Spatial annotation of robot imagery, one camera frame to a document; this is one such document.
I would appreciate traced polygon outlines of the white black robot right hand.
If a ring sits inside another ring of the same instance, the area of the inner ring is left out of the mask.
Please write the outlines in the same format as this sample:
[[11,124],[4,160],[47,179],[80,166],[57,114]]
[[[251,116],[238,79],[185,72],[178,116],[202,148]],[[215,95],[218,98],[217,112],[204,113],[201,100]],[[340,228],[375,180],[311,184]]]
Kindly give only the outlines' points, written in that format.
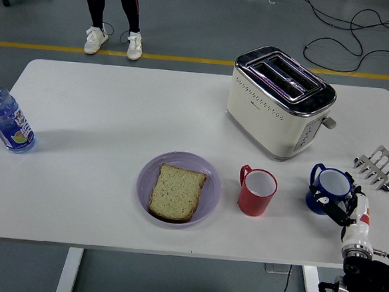
[[310,174],[306,206],[327,215],[342,228],[342,256],[371,259],[374,252],[368,240],[370,208],[368,198],[348,172],[316,164]]

